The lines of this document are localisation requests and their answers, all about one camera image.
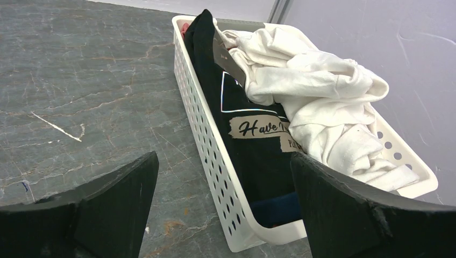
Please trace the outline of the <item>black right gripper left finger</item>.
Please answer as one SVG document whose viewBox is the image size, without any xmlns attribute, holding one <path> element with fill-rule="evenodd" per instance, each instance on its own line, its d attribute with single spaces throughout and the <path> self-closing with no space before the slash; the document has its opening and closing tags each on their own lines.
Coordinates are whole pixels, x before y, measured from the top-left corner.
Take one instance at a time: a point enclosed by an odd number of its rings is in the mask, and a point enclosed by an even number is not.
<svg viewBox="0 0 456 258">
<path fill-rule="evenodd" d="M 1 257 L 138 257 L 159 160 L 148 152 L 74 189 L 1 207 Z"/>
</svg>

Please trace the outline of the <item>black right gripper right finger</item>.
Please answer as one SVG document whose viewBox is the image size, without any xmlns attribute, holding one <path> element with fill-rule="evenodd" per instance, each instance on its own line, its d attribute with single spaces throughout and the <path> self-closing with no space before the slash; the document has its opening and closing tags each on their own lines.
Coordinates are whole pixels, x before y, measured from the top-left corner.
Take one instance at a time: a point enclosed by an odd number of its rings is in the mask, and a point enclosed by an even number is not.
<svg viewBox="0 0 456 258">
<path fill-rule="evenodd" d="M 377 189 L 298 152 L 290 167 L 313 257 L 455 257 L 455 207 Z"/>
</svg>

